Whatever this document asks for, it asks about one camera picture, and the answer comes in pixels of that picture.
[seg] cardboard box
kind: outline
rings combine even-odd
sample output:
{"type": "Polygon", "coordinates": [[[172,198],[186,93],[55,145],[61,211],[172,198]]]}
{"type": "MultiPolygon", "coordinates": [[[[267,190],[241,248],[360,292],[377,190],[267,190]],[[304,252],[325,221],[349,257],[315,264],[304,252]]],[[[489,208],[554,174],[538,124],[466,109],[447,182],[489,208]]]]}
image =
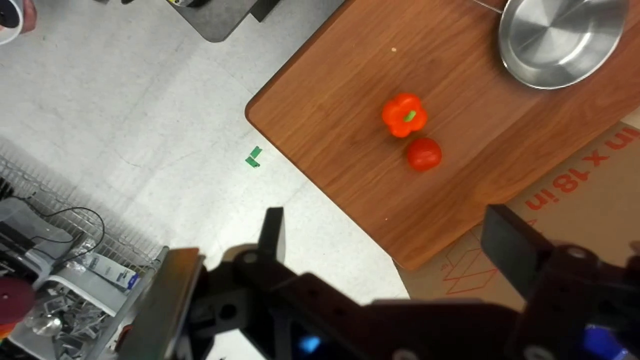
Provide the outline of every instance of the cardboard box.
{"type": "MultiPolygon", "coordinates": [[[[551,242],[574,242],[626,264],[640,240],[640,111],[530,187],[507,206],[551,242]]],[[[472,231],[414,274],[411,298],[482,298],[512,308],[524,300],[480,250],[472,231]]]]}

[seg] tomato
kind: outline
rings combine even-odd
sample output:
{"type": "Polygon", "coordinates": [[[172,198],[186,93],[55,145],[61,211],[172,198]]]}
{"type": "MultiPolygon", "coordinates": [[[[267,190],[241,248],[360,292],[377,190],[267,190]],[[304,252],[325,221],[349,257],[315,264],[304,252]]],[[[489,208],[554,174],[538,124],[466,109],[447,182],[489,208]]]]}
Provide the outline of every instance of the tomato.
{"type": "Polygon", "coordinates": [[[425,173],[442,163],[442,149],[430,139],[415,139],[406,149],[406,160],[415,173],[425,173]]]}

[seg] blue light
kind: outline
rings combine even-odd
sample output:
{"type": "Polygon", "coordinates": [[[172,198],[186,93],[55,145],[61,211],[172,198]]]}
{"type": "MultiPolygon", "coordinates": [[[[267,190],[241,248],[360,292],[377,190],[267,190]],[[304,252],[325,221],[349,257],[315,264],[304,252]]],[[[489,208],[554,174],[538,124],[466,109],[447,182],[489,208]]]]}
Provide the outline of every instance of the blue light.
{"type": "Polygon", "coordinates": [[[299,351],[304,354],[313,354],[319,348],[319,337],[304,337],[299,339],[299,351]]]}
{"type": "Polygon", "coordinates": [[[616,360],[624,353],[616,337],[599,327],[586,328],[583,348],[597,360],[616,360]]]}

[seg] small green object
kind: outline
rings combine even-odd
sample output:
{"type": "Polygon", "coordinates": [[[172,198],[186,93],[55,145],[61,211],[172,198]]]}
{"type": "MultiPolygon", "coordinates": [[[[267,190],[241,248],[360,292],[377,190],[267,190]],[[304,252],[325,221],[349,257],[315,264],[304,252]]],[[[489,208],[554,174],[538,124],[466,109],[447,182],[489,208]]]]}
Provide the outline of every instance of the small green object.
{"type": "Polygon", "coordinates": [[[259,155],[261,155],[261,149],[255,146],[249,157],[252,157],[252,159],[258,159],[259,155]]]}
{"type": "Polygon", "coordinates": [[[259,164],[254,159],[246,159],[246,164],[249,164],[252,169],[259,169],[259,164]]]}
{"type": "Polygon", "coordinates": [[[249,164],[252,169],[259,169],[259,164],[258,164],[258,160],[255,160],[259,155],[261,155],[261,149],[255,146],[255,149],[247,155],[246,164],[249,164]]]}

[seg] metal rack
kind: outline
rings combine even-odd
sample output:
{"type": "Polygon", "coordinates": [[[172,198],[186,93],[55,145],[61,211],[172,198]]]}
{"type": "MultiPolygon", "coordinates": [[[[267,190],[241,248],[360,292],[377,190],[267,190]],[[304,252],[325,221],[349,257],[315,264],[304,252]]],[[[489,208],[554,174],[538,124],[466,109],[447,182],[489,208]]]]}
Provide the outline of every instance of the metal rack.
{"type": "Polygon", "coordinates": [[[76,263],[76,259],[69,261],[68,257],[61,257],[55,261],[64,263],[55,266],[55,274],[51,274],[46,284],[38,284],[38,305],[55,305],[58,313],[64,313],[64,307],[81,307],[81,314],[99,318],[99,325],[92,325],[90,328],[93,339],[90,339],[85,343],[87,346],[83,346],[83,351],[76,357],[66,357],[59,348],[68,348],[68,344],[61,344],[59,335],[48,335],[46,331],[38,335],[34,331],[38,313],[42,314],[42,308],[38,307],[10,335],[14,344],[36,358],[101,358],[107,354],[107,344],[112,339],[118,335],[118,331],[122,331],[122,323],[130,318],[134,305],[158,272],[165,257],[165,248],[140,237],[116,214],[99,204],[93,204],[90,197],[81,195],[76,187],[66,185],[61,179],[55,179],[53,173],[38,167],[20,150],[12,149],[10,145],[2,145],[0,203],[10,198],[17,198],[20,203],[28,204],[31,212],[46,218],[48,224],[68,232],[74,240],[81,240],[81,247],[90,240],[93,244],[90,252],[113,261],[116,264],[122,264],[140,277],[134,289],[118,289],[93,274],[90,269],[83,269],[81,272],[69,271],[68,264],[72,261],[76,263]],[[92,289],[99,287],[101,292],[98,297],[90,294],[92,289]]]}

